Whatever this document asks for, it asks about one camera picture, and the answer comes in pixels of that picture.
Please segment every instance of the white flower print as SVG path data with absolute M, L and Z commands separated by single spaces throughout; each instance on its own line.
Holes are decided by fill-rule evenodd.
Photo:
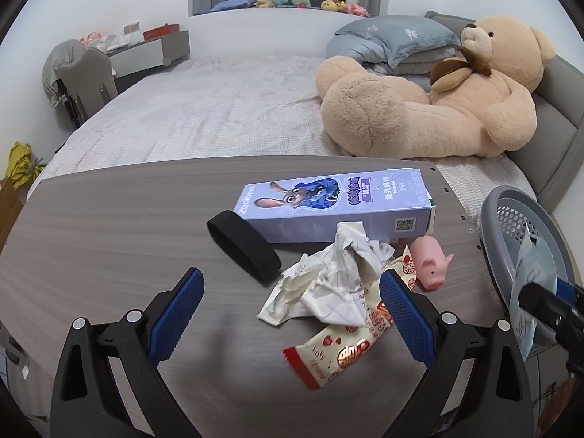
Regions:
M 416 30 L 405 30 L 405 34 L 407 34 L 410 37 L 410 41 L 413 41 L 414 38 L 418 37 Z

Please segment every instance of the gray upholstered headboard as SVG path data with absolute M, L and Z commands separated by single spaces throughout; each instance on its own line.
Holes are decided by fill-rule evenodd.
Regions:
M 460 35 L 472 20 L 428 11 L 431 18 Z M 552 212 L 584 160 L 584 74 L 559 56 L 545 67 L 533 93 L 537 129 L 521 150 L 507 155 L 525 173 L 539 203 Z

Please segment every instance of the teddy bear's leg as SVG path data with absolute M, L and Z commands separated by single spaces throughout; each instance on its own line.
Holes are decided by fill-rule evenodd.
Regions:
M 477 118 L 450 107 L 404 102 L 388 79 L 350 74 L 326 94 L 323 125 L 349 153 L 397 159 L 493 155 Z
M 404 102 L 418 102 L 420 104 L 429 104 L 428 94 L 419 85 L 412 81 L 397 76 L 386 76 L 385 83 L 401 95 Z
M 345 56 L 333 56 L 320 64 L 316 69 L 316 90 L 320 98 L 324 100 L 332 84 L 353 73 L 363 74 L 367 71 L 357 61 Z

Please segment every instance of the black wristband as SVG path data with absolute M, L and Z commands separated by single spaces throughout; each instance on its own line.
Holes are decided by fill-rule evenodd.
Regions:
M 280 258 L 247 220 L 223 211 L 207 221 L 215 243 L 241 268 L 261 283 L 272 281 L 282 266 Z

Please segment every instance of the purple box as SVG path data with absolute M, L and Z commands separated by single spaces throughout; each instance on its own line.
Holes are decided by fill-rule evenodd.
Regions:
M 420 170 L 403 168 L 247 184 L 233 211 L 271 243 L 333 242 L 347 220 L 371 240 L 431 234 L 435 205 Z

